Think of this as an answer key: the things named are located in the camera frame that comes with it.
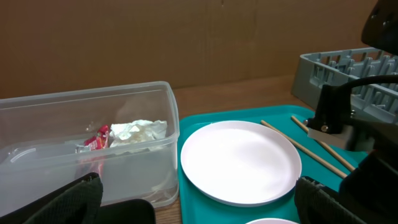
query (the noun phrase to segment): screw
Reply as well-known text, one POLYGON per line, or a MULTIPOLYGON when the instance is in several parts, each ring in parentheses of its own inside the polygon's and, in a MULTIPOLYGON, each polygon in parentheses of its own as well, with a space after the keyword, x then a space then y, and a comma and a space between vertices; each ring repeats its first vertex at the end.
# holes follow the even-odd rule
POLYGON ((323 132, 327 132, 328 129, 329 129, 329 127, 326 126, 326 125, 323 125, 323 126, 321 127, 321 131, 323 131, 323 132))

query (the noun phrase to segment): teal tray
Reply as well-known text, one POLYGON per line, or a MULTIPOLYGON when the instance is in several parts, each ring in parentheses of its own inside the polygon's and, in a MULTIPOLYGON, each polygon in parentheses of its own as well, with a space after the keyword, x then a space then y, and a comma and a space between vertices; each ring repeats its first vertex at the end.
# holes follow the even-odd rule
MULTIPOLYGON (((184 118, 180 121, 180 137, 178 139, 178 178, 180 181, 180 200, 182 221, 188 224, 234 224, 247 223, 258 218, 284 218, 299 223, 299 216, 294 205, 294 192, 283 196, 276 202, 256 208, 239 208, 216 202, 203 195, 185 176, 181 168, 180 153, 184 142, 197 129, 218 121, 250 121, 260 123, 263 119, 287 134, 300 144, 318 154, 335 167, 349 173, 336 159, 327 153, 314 140, 307 137, 291 119, 294 115, 299 120, 313 116, 313 112, 300 106, 272 106, 249 110, 227 111, 221 113, 199 114, 184 118)), ((348 152, 334 148, 353 166, 366 157, 363 152, 348 152)), ((315 180, 338 190, 342 179, 324 168, 306 154, 298 151, 302 160, 302 175, 307 175, 315 180)))

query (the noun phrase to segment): plastic basket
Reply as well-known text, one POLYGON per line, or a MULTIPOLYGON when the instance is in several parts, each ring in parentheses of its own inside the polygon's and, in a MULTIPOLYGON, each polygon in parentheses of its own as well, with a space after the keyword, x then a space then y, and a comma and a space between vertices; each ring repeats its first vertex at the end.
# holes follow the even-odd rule
MULTIPOLYGON (((397 60, 397 56, 372 47, 303 54, 292 93, 316 108, 324 84, 342 85, 362 77, 398 75, 397 60)), ((372 84, 354 88, 351 106, 360 117, 398 123, 398 85, 372 84)))

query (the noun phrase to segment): wooden chopstick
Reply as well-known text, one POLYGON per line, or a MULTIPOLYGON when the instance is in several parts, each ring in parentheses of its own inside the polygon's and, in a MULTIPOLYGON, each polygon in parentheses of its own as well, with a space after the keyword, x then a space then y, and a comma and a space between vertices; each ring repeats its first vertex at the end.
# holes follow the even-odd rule
POLYGON ((331 165, 329 162, 327 162, 326 160, 322 159, 321 157, 319 157, 318 155, 316 155, 315 153, 311 152, 310 150, 308 150, 306 147, 302 146, 300 143, 298 143, 297 141, 294 141, 292 138, 288 137, 286 134, 282 133, 281 131, 279 131, 278 129, 274 128, 272 125, 270 125, 269 123, 265 122, 265 121, 261 121, 261 124, 263 124, 264 126, 267 126, 268 128, 273 129, 274 131, 278 132, 279 134, 283 135, 285 138, 287 138, 295 147, 299 148, 302 152, 306 153, 308 156, 310 156, 312 159, 315 159, 317 162, 319 162, 321 165, 325 166, 327 169, 329 169, 330 171, 334 172, 335 174, 337 174, 338 176, 340 176, 341 178, 345 178, 347 176, 347 174, 345 174, 343 171, 337 169, 335 166, 331 165))
MULTIPOLYGON (((304 125, 303 123, 301 123, 295 116, 292 116, 292 120, 301 128, 303 129, 307 134, 308 134, 308 128, 306 127, 306 125, 304 125)), ((343 166, 345 166, 350 172, 355 170, 355 167, 353 167, 353 165, 351 165, 349 162, 347 162, 347 160, 345 160, 344 158, 342 158, 341 155, 339 155, 336 151, 334 151, 330 146, 328 146, 328 144, 315 140, 319 145, 321 145, 327 152, 329 152, 329 154, 331 154, 331 156, 333 156, 335 159, 337 159, 337 161, 339 161, 343 166)))

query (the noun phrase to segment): snack wrapper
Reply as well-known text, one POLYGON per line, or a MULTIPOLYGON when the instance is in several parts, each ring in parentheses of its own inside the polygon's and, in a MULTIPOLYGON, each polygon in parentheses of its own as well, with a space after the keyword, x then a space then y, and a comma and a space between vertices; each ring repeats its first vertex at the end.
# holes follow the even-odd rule
MULTIPOLYGON (((84 141, 84 149, 81 151, 94 151, 108 148, 109 128, 108 125, 102 126, 92 138, 84 141)), ((79 160, 79 168, 76 171, 75 177, 80 178, 90 172, 96 172, 102 177, 104 156, 94 157, 91 159, 79 160)))

